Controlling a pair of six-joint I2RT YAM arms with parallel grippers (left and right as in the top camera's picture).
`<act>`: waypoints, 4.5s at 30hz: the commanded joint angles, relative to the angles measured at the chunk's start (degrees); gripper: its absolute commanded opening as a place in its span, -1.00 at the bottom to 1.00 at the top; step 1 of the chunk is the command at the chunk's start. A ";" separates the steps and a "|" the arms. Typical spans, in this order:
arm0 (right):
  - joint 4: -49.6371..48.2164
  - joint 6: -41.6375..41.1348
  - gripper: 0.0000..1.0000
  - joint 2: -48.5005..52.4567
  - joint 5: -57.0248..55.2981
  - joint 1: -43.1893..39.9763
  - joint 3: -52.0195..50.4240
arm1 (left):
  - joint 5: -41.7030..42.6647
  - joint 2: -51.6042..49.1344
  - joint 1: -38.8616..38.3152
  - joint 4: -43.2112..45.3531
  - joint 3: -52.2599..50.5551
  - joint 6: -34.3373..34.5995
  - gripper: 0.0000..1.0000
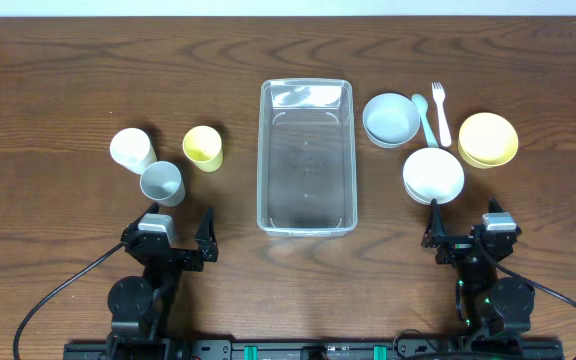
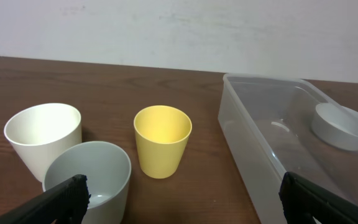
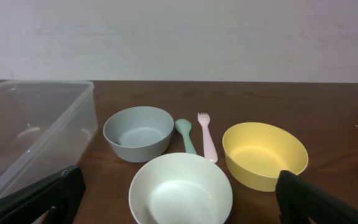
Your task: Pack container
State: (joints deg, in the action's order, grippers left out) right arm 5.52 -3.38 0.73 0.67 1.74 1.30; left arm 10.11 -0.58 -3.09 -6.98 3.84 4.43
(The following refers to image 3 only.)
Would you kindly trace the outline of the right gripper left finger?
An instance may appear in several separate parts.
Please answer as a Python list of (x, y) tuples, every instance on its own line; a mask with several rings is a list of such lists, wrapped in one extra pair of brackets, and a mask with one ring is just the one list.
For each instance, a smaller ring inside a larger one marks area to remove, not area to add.
[(72, 223), (86, 190), (82, 171), (68, 166), (0, 199), (0, 223)]

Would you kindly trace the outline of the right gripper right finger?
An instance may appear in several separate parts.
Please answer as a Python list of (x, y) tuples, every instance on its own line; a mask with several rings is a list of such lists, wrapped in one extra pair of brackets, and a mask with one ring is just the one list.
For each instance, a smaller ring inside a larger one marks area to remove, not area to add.
[(358, 223), (358, 210), (288, 170), (280, 172), (275, 195), (282, 223)]

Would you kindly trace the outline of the yellow bowl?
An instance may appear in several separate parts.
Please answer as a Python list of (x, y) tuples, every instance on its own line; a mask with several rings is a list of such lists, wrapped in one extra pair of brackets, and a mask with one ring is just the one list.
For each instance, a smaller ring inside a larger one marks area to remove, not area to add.
[(223, 134), (231, 175), (248, 188), (273, 192), (282, 170), (298, 175), (308, 166), (304, 145), (288, 131), (258, 122), (239, 123)]

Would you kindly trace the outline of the grey bowl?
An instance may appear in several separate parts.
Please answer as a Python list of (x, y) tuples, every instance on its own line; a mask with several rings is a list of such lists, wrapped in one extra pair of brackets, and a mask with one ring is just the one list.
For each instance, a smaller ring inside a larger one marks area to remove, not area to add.
[(174, 120), (165, 110), (136, 106), (112, 115), (104, 124), (103, 134), (119, 158), (138, 163), (161, 156), (173, 128)]

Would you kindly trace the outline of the white bowl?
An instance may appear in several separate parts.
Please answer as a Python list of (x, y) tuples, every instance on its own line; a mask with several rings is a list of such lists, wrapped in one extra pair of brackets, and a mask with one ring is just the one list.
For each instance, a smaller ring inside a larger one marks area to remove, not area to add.
[(129, 187), (137, 223), (224, 223), (232, 204), (232, 187), (221, 168), (185, 152), (146, 163)]

